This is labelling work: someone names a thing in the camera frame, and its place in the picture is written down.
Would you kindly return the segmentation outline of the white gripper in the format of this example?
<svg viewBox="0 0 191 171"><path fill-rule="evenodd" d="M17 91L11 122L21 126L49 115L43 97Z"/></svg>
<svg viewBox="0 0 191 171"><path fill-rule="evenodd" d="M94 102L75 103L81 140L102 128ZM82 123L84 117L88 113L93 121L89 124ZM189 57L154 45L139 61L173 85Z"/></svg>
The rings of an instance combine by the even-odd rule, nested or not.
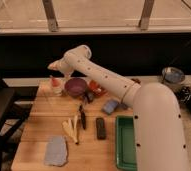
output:
<svg viewBox="0 0 191 171"><path fill-rule="evenodd" d="M64 59L59 59L50 63L48 69L59 71L65 77L70 77L74 72L74 69Z"/></svg>

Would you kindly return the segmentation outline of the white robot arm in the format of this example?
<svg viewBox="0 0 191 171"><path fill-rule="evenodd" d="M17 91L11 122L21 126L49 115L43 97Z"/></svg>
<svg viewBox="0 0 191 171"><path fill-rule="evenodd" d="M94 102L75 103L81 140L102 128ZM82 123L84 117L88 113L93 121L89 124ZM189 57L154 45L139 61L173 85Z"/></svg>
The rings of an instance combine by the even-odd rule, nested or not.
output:
<svg viewBox="0 0 191 171"><path fill-rule="evenodd" d="M159 82L140 85L90 61L92 52L80 45L48 65L70 76L79 71L133 109L137 171L190 171L178 100Z"/></svg>

